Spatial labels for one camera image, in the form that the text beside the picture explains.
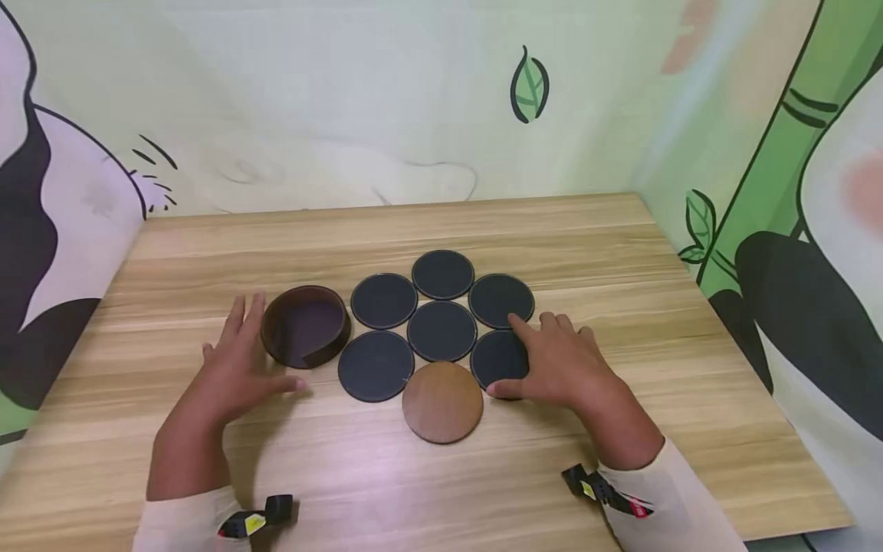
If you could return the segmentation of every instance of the left hand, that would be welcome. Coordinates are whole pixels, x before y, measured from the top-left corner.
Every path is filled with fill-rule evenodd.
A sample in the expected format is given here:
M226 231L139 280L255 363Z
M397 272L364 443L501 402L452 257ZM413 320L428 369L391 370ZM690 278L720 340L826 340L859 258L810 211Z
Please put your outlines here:
M264 314L264 293L255 293L248 315L245 296L238 295L217 345L202 345L204 363L175 406L190 420L226 426L273 395L307 389L296 375L271 375L258 335Z

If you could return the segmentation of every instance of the wood grain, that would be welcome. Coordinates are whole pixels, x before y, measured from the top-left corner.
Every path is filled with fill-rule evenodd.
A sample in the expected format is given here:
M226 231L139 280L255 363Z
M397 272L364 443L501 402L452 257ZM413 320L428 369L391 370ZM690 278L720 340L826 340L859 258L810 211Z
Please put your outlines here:
M321 284L348 301L440 248L522 279L537 313L592 325L744 539L851 523L640 199L614 194L148 221L0 482L3 548L130 546L154 433L234 294ZM401 396L360 403L335 361L303 374L310 397L225 436L245 500L302 501L278 549L617 549L559 476L593 462L570 413L485 396L472 435L439 447L407 427Z
M453 362L433 362L417 370L402 395L405 423L422 439L437 444L466 437L483 411L478 382Z

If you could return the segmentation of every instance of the round container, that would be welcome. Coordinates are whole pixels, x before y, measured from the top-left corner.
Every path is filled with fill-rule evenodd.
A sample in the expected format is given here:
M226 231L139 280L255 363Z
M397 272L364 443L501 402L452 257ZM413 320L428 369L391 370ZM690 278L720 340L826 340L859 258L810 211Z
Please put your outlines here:
M279 364L315 368L340 354L352 323L334 291L303 285L275 298L264 313L260 340Z

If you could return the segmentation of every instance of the sleeve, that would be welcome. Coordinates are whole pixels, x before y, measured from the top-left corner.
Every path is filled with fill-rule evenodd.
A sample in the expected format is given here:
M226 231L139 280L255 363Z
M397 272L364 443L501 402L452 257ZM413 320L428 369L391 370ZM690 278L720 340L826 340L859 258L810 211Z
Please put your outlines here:
M619 472L602 465L598 473L625 498L625 507L604 505L625 552L746 552L720 505L669 439L643 469Z
M145 503L132 552L248 552L248 539L225 539L221 524L240 511L233 487Z

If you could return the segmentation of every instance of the wall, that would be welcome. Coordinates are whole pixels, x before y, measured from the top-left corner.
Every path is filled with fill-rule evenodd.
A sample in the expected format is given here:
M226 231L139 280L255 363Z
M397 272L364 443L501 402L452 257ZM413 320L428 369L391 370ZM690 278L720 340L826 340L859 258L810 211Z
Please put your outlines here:
M880 550L883 3L821 3L804 33L736 174L707 167L698 107L641 190L860 528L808 540ZM735 88L706 106L736 112Z
M869 526L880 4L4 0L0 195L33 183L28 220L60 231L0 282L27 299L0 352L46 320L72 347L144 217L636 190ZM12 174L34 128L62 169ZM53 284L72 270L82 289ZM64 351L30 387L0 359L0 471ZM859 550L869 527L809 538Z

